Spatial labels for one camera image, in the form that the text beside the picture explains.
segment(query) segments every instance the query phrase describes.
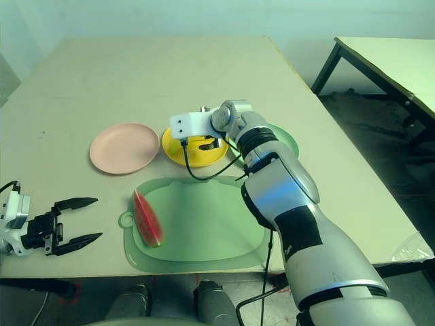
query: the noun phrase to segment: yellow plate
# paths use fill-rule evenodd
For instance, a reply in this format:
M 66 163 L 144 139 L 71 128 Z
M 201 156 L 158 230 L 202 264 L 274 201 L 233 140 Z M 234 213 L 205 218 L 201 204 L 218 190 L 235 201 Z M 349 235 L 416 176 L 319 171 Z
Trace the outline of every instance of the yellow plate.
M 202 166 L 212 165 L 223 158 L 228 150 L 228 144 L 222 141 L 222 146 L 219 148 L 202 151 L 200 145 L 210 144 L 213 139 L 205 139 L 204 136 L 195 136 L 188 138 L 188 159 L 189 165 L 192 168 L 200 168 Z M 171 129 L 167 128 L 162 137 L 162 147 L 168 157 L 181 165 L 186 165 L 184 162 L 183 147 L 181 147 L 178 139 L 171 137 Z

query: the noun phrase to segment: white wall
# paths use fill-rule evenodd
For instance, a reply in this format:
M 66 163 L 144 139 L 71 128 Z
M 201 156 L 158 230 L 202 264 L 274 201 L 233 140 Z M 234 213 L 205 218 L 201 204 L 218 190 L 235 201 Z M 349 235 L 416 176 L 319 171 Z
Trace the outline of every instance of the white wall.
M 308 85 L 334 36 L 435 38 L 433 0 L 34 0 L 25 7 L 42 53 L 72 36 L 270 35 Z M 325 91 L 350 86 L 377 91 L 345 62 Z

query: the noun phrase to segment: table leg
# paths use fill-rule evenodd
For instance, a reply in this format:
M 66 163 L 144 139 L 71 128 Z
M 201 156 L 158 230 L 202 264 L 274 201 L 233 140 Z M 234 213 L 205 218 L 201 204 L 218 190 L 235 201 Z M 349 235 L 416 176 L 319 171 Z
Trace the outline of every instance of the table leg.
M 324 67 L 321 69 L 319 75 L 315 79 L 314 84 L 311 86 L 311 90 L 314 94 L 318 95 L 321 89 L 325 86 L 325 83 L 328 81 L 328 78 L 331 76 L 331 73 L 337 66 L 338 61 L 341 56 L 339 54 L 341 46 L 339 44 L 335 44 L 332 49 L 328 59 L 326 60 Z
M 65 299 L 72 298 L 75 295 L 75 285 L 73 283 L 53 278 L 2 278 L 0 279 L 0 285 L 53 292 Z

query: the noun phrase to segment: pink plate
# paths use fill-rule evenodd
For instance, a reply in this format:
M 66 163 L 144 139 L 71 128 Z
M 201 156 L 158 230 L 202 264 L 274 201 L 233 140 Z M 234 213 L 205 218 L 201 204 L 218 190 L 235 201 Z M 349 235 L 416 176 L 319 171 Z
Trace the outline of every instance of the pink plate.
M 150 163 L 159 146 L 158 136 L 150 127 L 118 124 L 94 139 L 89 156 L 100 170 L 113 175 L 126 175 Z

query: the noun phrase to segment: table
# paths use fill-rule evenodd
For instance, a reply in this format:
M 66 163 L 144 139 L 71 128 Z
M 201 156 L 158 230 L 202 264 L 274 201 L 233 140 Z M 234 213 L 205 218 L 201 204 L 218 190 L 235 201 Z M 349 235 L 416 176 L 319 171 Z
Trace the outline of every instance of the table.
M 410 113 L 404 125 L 419 120 L 426 129 L 408 144 L 435 141 L 435 39 L 336 37 L 312 91 L 319 94 L 340 58 L 349 61 Z
M 117 220 L 133 190 L 159 177 L 187 177 L 162 150 L 144 169 L 106 175 L 89 160 L 92 140 L 125 122 L 159 135 L 169 117 L 244 98 L 270 123 L 290 131 L 300 161 L 320 191 L 323 212 L 344 229 L 374 264 L 400 255 L 408 240 L 427 246 L 344 132 L 267 37 L 159 37 L 69 39 L 53 51 L 0 109 L 1 182 L 17 179 L 32 195 L 32 216 L 57 200 L 99 201 L 61 216 L 64 238 L 102 232 L 84 249 L 60 257 L 35 250 L 4 257 L 3 278 L 140 275 L 125 258 Z M 197 174 L 210 175 L 224 158 Z M 241 175 L 233 166 L 227 175 Z M 254 272 L 242 270 L 208 272 Z M 282 271 L 277 237 L 272 271 Z

